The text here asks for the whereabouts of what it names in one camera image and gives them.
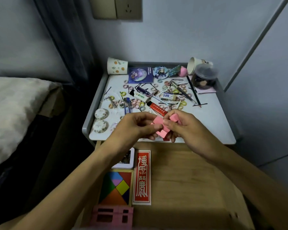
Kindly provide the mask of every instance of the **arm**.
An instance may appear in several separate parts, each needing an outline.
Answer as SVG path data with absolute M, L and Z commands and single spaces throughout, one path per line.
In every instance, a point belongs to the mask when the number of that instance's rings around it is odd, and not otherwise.
M 178 114 L 181 126 L 167 120 L 174 113 Z M 275 229 L 288 229 L 288 190 L 224 146 L 192 114 L 173 110 L 164 118 L 164 124 L 174 132 L 172 142 L 182 137 L 193 152 L 218 167 Z
M 162 128 L 161 124 L 150 125 L 155 117 L 148 112 L 124 116 L 111 136 L 31 212 L 18 222 L 2 224 L 0 230 L 71 229 L 96 180 L 118 163 L 139 138 L 155 139 L 155 132 Z

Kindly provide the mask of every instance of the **curtain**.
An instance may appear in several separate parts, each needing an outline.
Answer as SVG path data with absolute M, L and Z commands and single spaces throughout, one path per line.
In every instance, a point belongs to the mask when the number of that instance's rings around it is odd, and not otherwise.
M 102 69 L 93 57 L 80 0 L 34 0 L 77 91 L 93 98 Z

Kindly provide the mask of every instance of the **paper cup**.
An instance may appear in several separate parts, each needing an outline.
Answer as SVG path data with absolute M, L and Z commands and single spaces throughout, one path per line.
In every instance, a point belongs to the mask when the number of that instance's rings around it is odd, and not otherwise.
M 107 70 L 108 74 L 127 74 L 128 61 L 117 60 L 109 57 L 107 63 Z
M 203 60 L 203 59 L 197 59 L 195 57 L 191 57 L 190 61 L 188 62 L 188 67 L 187 67 L 189 75 L 193 75 L 194 74 L 195 67 L 198 64 L 211 64 L 211 65 L 213 65 L 213 63 L 210 62 L 210 61 L 206 61 L 206 60 Z

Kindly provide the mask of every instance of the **plastic jar with lid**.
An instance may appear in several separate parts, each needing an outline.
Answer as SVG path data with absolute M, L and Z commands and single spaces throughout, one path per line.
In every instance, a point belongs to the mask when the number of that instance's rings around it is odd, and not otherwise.
M 195 67 L 192 84 L 198 88 L 208 89 L 215 84 L 217 76 L 218 71 L 211 64 L 199 64 Z

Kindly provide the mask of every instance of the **red paper with white calligraphy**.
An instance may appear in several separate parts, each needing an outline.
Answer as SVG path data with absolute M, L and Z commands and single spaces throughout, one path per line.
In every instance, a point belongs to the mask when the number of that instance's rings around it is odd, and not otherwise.
M 133 205 L 151 205 L 150 151 L 137 151 L 134 168 Z

